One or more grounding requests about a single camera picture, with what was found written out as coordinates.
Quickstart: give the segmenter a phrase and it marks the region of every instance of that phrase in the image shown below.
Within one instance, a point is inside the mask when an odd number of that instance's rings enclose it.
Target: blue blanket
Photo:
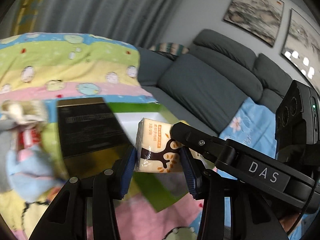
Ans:
[[[251,147],[265,155],[275,158],[276,155],[276,116],[267,107],[255,104],[247,98],[239,108],[230,124],[220,133],[221,139],[232,139]],[[236,179],[224,171],[218,173],[226,178]],[[231,225],[230,199],[225,198],[225,225]],[[299,226],[289,237],[298,240],[301,237]]]

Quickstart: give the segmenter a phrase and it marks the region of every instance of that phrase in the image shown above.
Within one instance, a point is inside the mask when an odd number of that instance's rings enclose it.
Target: pink flower print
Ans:
[[[232,119],[230,127],[233,129],[233,133],[235,133],[236,131],[240,131],[241,130],[240,123],[241,123],[241,117],[234,117]]]

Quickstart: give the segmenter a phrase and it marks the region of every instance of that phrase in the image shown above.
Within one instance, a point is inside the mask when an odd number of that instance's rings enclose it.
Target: tissue packet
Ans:
[[[170,136],[172,124],[143,118],[138,125],[136,171],[182,172],[181,143]]]

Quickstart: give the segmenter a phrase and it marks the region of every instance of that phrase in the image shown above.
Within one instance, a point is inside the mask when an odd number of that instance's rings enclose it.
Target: sofa cushion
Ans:
[[[190,54],[213,67],[221,75],[241,89],[247,96],[257,102],[262,95],[263,87],[257,77],[225,55],[212,49],[192,45]]]
[[[259,100],[258,104],[264,105],[269,108],[270,111],[276,113],[276,110],[280,103],[282,102],[282,98],[272,90],[266,88],[262,92],[262,97]]]
[[[159,103],[164,105],[179,120],[185,120],[189,125],[200,131],[212,136],[217,136],[217,134],[214,131],[212,131],[208,126],[206,126],[203,122],[197,119],[182,105],[174,101],[174,99],[172,99],[169,95],[163,92],[160,88],[144,86],[142,86],[142,88],[151,93]]]
[[[260,80],[263,88],[268,88],[281,98],[287,93],[292,78],[264,54],[259,54],[254,62],[253,74]]]
[[[247,98],[227,78],[191,54],[173,62],[158,86],[218,134]]]
[[[219,52],[250,71],[253,68],[256,55],[251,49],[213,30],[202,30],[193,43]]]
[[[140,52],[138,81],[142,86],[155,86],[172,61],[148,49],[138,48],[138,51]]]

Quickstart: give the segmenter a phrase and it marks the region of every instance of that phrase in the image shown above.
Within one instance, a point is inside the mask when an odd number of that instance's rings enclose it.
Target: landscape painting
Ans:
[[[320,34],[295,10],[291,12],[282,54],[320,94]]]
[[[280,0],[232,0],[223,19],[273,46],[283,8],[284,3]]]

